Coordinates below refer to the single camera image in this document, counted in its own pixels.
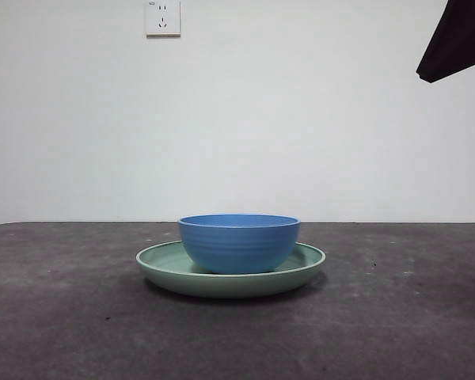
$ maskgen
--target tabletop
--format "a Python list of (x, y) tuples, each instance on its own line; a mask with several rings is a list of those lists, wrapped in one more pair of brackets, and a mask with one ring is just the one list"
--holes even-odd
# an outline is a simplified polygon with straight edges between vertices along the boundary
[(297, 290), (194, 298), (135, 254), (169, 222), (0, 225), (1, 379), (475, 379), (475, 224), (303, 223)]

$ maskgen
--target outlet faceplate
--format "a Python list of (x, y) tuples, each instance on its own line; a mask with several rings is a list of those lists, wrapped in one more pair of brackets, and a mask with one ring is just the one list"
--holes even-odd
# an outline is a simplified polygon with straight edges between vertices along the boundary
[(181, 2), (159, 0), (145, 5), (146, 37), (181, 35)]

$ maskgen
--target dark cloth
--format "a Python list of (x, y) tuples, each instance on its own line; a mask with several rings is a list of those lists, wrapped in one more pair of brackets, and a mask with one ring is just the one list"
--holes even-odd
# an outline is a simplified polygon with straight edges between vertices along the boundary
[(475, 65), (475, 0), (449, 0), (417, 73), (435, 82)]

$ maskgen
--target mint green dish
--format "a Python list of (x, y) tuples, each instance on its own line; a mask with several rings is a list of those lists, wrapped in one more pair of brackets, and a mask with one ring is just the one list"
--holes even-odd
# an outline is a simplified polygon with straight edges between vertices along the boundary
[(320, 271), (325, 254), (295, 243), (292, 253), (273, 272), (218, 275), (194, 264), (182, 241), (155, 245), (135, 258), (151, 282), (183, 295), (208, 298), (248, 298), (273, 295), (300, 287)]

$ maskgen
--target bowl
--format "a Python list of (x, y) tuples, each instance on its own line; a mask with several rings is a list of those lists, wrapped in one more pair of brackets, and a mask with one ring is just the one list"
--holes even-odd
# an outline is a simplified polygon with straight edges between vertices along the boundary
[(294, 248), (300, 221), (290, 216), (213, 214), (181, 218), (181, 240), (198, 265), (220, 274), (270, 272)]

